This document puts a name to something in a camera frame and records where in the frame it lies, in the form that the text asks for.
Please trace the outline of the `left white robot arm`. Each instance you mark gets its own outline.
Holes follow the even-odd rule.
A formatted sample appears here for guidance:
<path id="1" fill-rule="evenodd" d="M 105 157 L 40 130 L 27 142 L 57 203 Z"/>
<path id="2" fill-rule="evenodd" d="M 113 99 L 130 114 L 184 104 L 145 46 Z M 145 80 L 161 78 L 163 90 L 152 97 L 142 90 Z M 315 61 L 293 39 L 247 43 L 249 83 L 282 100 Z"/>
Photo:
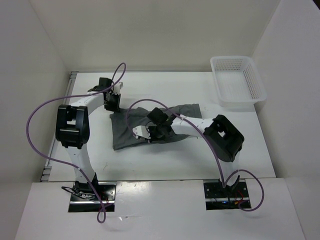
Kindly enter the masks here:
<path id="1" fill-rule="evenodd" d="M 62 104 L 57 110 L 55 138 L 65 147 L 71 163 L 75 165 L 75 183 L 72 188 L 63 189 L 84 200 L 94 200 L 100 194 L 97 174 L 88 154 L 87 143 L 90 138 L 89 115 L 104 106 L 107 111 L 120 110 L 123 83 L 101 77 L 98 85 L 76 102 Z"/>

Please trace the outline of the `grey shorts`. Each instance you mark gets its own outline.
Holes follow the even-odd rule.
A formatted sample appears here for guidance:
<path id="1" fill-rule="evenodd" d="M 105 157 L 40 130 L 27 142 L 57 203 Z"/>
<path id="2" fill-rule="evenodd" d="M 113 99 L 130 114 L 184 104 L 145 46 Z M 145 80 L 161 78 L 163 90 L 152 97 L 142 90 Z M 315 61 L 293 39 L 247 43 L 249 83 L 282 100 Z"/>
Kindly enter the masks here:
<path id="1" fill-rule="evenodd" d="M 200 105 L 197 103 L 176 105 L 170 107 L 170 109 L 177 114 L 182 114 L 187 117 L 202 117 Z M 128 120 L 126 120 L 127 111 L 127 109 L 121 108 L 119 112 L 115 112 L 109 116 L 112 125 L 112 148 L 115 151 L 143 146 L 149 143 L 144 139 L 136 139 L 129 127 L 149 127 L 151 123 L 147 115 L 150 111 L 142 107 L 133 108 L 129 111 Z"/>

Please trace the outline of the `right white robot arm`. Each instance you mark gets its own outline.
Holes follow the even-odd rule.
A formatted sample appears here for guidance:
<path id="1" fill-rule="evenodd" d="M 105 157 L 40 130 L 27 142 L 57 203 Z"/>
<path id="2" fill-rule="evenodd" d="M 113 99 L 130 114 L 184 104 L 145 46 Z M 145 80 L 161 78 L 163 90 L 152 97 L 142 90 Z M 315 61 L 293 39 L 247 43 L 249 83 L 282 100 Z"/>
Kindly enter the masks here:
<path id="1" fill-rule="evenodd" d="M 230 197 L 237 191 L 240 181 L 239 156 L 245 138 L 224 115 L 219 114 L 214 118 L 189 117 L 177 113 L 168 115 L 156 107 L 147 118 L 153 123 L 146 128 L 151 142 L 168 141 L 182 135 L 203 138 L 217 160 L 220 193 Z"/>

